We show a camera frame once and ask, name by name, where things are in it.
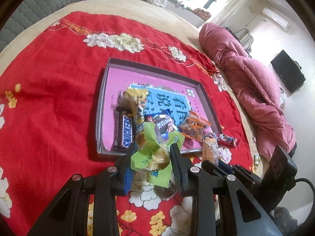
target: black cable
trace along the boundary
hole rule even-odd
[[[315,187],[312,184],[312,182],[308,180],[307,178],[299,178],[299,179],[296,179],[295,182],[305,182],[311,187],[313,191],[313,206],[311,208],[310,214],[308,215],[305,222],[301,224],[300,227],[293,234],[291,234],[294,236],[306,236],[308,235],[308,233],[310,233],[311,226],[315,219]]]

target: silver bolt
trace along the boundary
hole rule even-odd
[[[81,175],[79,175],[79,174],[75,174],[72,176],[73,181],[79,181],[80,179],[81,179]]]
[[[109,168],[107,169],[107,171],[110,172],[110,173],[114,173],[114,172],[117,171],[117,168],[114,167],[114,166],[111,166],[111,167],[109,167]]]
[[[235,181],[236,177],[234,175],[227,175],[226,178],[229,180],[229,181]]]
[[[200,168],[198,168],[198,167],[191,167],[190,171],[193,172],[193,173],[198,173],[200,171]]]

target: wall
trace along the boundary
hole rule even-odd
[[[225,22],[225,26],[228,26],[233,32],[241,28],[247,28],[254,37],[251,46],[252,57],[269,67],[270,70],[272,70],[270,61],[283,49],[301,65],[306,78],[304,85],[290,95],[282,84],[282,88],[286,91],[283,94],[286,100],[284,113],[289,123],[294,127],[297,138],[298,146],[293,157],[298,167],[296,178],[306,177],[315,184],[315,148],[313,141],[315,125],[315,42],[304,28],[301,28],[280,12],[277,13],[290,23],[287,33],[266,17],[250,12],[249,6],[257,11],[269,7],[277,12],[265,1],[250,0]],[[310,187],[305,183],[297,183],[295,188],[286,193],[280,205],[293,211],[310,202],[312,202]]]
[[[201,26],[201,24],[204,23],[204,20],[198,17],[196,14],[193,14],[191,11],[184,9],[182,6],[180,6],[179,8],[176,8],[175,5],[171,3],[170,1],[167,1],[166,9],[172,12],[175,12],[178,16],[188,21],[190,24],[192,24],[196,28],[199,28],[199,26]]]

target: pink quilt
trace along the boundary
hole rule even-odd
[[[238,101],[251,118],[259,153],[270,159],[276,145],[289,153],[296,138],[279,106],[280,88],[275,76],[262,63],[248,57],[240,43],[222,27],[205,24],[199,33],[199,42],[224,71]]]

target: gray quilted headboard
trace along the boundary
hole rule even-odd
[[[0,31],[0,52],[24,29],[76,1],[80,0],[24,0]]]

